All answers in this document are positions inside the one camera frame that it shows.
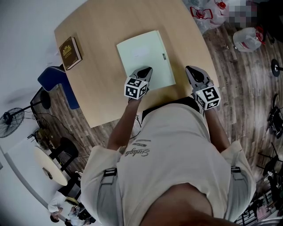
black chair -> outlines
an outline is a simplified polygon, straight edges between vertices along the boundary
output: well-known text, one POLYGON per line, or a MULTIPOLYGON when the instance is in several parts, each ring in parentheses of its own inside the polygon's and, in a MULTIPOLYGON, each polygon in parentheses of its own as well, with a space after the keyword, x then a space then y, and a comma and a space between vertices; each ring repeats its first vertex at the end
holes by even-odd
POLYGON ((46 68, 37 80, 46 91, 51 91, 56 85, 61 84, 70 109, 74 110, 80 107, 71 88, 66 72, 61 67, 46 68))
POLYGON ((67 166, 79 156, 78 150, 74 143, 68 138, 62 137, 60 140, 60 146, 54 150, 51 150, 50 158, 55 159, 62 151, 70 155, 69 160, 61 167, 61 171, 64 171, 67 166))
POLYGON ((274 170, 275 164, 277 162, 283 162, 283 161, 279 160, 276 149, 275 149, 273 143, 271 143, 271 144, 272 144, 272 147, 273 147, 273 152, 272 152, 271 156, 262 154, 262 152, 258 153, 259 155, 263 156, 263 158, 262 158, 261 166, 257 165, 257 167, 264 169, 264 172, 263 172, 264 177, 267 176, 269 171, 272 172, 273 174, 277 175, 277 173, 274 170), (263 167, 263 163, 264 163, 265 158, 270 158, 270 161, 265 165, 265 167, 263 167))

light green folder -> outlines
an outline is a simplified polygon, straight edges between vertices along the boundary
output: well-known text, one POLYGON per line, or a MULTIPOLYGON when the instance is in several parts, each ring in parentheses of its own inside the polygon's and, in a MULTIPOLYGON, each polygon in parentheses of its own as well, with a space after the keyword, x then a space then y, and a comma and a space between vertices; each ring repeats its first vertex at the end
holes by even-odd
POLYGON ((174 85, 172 68, 159 31, 130 38, 117 45, 126 75, 144 66, 152 67, 149 90, 174 85))

white round table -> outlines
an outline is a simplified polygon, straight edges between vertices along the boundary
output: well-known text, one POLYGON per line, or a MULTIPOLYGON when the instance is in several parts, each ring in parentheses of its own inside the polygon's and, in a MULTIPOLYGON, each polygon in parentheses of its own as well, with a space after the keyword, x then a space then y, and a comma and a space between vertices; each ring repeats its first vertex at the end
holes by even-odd
POLYGON ((52 158, 49 157, 45 153, 44 150, 41 148, 35 146, 34 147, 34 155, 35 159, 37 160, 38 164, 46 169, 52 176, 52 179, 55 180, 57 183, 66 186, 68 181, 62 171, 56 166, 56 164, 53 162, 52 158))

blue chair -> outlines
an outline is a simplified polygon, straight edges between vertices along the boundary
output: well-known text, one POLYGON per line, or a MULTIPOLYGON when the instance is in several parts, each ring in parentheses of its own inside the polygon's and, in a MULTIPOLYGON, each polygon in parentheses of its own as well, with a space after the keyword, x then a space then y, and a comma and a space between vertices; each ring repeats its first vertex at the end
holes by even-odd
POLYGON ((48 67, 37 79, 46 91, 52 90, 56 85, 61 84, 65 92, 70 109, 78 109, 79 103, 71 88, 70 82, 63 69, 60 67, 48 67))

fan base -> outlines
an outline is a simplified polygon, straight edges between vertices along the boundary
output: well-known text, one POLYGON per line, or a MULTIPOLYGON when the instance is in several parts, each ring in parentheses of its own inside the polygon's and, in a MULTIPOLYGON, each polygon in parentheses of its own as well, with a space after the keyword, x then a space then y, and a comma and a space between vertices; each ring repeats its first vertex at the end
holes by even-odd
POLYGON ((49 109, 51 107, 50 96, 45 90, 40 93, 40 101, 45 109, 49 109))
POLYGON ((280 75, 280 70, 278 70, 277 68, 279 68, 279 63, 277 60, 273 59, 271 61, 271 70, 275 77, 278 77, 280 75))

